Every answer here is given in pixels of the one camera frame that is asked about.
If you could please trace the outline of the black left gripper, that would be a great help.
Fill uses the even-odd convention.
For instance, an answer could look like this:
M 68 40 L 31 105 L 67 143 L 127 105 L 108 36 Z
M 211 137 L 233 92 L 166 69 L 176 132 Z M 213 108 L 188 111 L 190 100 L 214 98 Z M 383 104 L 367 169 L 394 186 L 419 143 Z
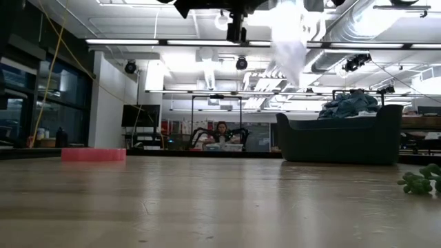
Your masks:
M 232 43 L 237 42 L 236 35 L 236 17 L 238 42 L 246 42 L 246 28 L 243 27 L 243 21 L 246 14 L 252 14 L 254 10 L 267 0 L 175 0 L 174 7 L 183 18 L 188 16 L 190 10 L 219 9 L 231 12 L 229 17 L 232 19 L 227 24 L 226 40 Z

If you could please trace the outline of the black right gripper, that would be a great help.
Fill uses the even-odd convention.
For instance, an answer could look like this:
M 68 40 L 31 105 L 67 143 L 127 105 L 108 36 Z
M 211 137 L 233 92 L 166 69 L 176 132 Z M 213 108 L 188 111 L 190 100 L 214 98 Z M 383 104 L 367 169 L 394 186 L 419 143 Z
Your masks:
M 324 11 L 324 0 L 303 0 L 303 5 L 308 12 Z

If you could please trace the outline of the clear plastic bag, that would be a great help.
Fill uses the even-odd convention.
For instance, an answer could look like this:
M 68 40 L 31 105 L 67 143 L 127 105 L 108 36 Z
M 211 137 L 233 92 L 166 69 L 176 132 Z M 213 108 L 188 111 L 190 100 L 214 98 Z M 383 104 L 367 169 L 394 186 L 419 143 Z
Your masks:
M 267 0 L 249 18 L 246 24 L 271 29 L 274 55 L 263 76 L 275 78 L 281 74 L 299 87 L 309 51 L 307 42 L 326 31 L 324 12 L 306 11 L 303 0 Z

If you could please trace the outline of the person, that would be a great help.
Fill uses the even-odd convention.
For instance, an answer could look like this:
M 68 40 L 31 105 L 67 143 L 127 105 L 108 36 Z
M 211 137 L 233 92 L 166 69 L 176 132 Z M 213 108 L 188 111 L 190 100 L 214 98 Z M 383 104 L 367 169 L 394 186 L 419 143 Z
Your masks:
M 216 125 L 214 136 L 215 143 L 238 143 L 238 139 L 228 130 L 225 121 L 219 121 Z

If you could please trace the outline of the blue crumpled cloth pile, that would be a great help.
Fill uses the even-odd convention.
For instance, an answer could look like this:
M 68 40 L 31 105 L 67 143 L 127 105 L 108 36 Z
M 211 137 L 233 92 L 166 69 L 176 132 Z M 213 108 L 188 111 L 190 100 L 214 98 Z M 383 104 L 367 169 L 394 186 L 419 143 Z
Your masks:
M 379 109 L 380 105 L 375 97 L 362 90 L 355 90 L 348 94 L 337 94 L 334 100 L 325 103 L 318 119 L 349 118 L 360 112 L 376 113 Z

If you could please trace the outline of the clear plastic container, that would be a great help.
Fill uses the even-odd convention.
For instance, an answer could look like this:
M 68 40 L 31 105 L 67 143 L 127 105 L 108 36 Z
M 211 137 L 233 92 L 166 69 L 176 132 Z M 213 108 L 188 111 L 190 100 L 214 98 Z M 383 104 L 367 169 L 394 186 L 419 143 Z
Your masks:
M 241 152 L 243 144 L 212 143 L 206 144 L 204 150 L 207 152 Z

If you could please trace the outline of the black monitor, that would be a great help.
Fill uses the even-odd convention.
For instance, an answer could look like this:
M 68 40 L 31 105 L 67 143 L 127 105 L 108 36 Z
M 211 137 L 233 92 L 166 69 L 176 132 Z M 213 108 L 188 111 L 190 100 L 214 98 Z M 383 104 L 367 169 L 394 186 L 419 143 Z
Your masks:
M 155 127 L 159 122 L 160 105 L 124 105 L 122 127 Z

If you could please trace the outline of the teal plastic bin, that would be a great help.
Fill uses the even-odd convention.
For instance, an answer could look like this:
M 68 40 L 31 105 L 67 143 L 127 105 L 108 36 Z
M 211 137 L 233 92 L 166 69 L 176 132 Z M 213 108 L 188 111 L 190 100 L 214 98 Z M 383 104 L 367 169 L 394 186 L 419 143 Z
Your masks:
M 402 109 L 386 105 L 375 116 L 308 121 L 278 113 L 278 146 L 290 162 L 392 165 L 399 156 Z

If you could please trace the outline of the wooden side table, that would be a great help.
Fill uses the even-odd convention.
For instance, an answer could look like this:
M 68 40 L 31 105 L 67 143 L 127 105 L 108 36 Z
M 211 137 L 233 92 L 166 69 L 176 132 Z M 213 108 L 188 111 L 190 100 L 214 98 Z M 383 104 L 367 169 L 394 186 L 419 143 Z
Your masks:
M 440 131 L 441 116 L 403 116 L 402 129 Z

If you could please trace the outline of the pink foam disc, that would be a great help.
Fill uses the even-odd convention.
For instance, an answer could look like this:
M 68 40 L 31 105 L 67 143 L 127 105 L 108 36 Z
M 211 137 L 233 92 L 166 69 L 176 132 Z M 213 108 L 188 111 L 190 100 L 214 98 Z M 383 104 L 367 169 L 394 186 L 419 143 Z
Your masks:
M 67 162 L 124 161 L 127 156 L 123 148 L 63 148 L 61 160 Z

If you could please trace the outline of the dark bottle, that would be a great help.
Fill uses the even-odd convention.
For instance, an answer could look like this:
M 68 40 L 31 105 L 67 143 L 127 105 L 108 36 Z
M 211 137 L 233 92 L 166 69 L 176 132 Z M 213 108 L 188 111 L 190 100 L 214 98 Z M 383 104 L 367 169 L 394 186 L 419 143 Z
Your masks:
M 59 127 L 56 132 L 55 146 L 57 148 L 68 146 L 68 133 L 62 127 Z

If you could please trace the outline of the silver ventilation duct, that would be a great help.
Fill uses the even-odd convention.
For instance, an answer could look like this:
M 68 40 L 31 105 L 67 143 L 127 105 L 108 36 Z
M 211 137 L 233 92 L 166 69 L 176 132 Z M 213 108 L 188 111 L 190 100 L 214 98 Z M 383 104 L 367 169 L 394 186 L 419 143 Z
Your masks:
M 355 55 L 368 55 L 368 50 L 323 50 L 318 58 L 312 63 L 311 71 L 314 73 L 325 73 L 335 68 L 347 59 Z

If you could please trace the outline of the black metal station frame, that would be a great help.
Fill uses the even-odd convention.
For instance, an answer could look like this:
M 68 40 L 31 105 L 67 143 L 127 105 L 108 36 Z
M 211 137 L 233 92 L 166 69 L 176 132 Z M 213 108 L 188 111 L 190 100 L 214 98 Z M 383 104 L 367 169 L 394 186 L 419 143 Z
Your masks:
M 243 109 L 242 109 L 242 102 L 243 102 L 243 98 L 241 96 L 233 96 L 233 95 L 226 95 L 226 94 L 206 94 L 206 95 L 192 95 L 192 103 L 191 103 L 191 131 L 193 132 L 194 129 L 194 100 L 196 98 L 209 98 L 209 99 L 215 99 L 215 100 L 220 100 L 220 99 L 238 99 L 239 103 L 240 103 L 240 109 L 239 109 L 239 113 L 240 113 L 240 122 L 239 122 L 239 128 L 243 127 Z

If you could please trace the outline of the black table edge rail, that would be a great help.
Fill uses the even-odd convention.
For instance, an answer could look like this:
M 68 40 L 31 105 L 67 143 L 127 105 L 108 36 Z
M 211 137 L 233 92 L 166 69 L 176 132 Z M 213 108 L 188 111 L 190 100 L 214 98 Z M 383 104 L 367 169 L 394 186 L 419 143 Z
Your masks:
M 27 158 L 61 158 L 62 148 L 1 148 L 0 160 Z M 127 150 L 127 156 L 167 156 L 167 157 L 203 157 L 203 158 L 281 158 L 280 153 L 267 152 L 190 152 L 162 150 Z

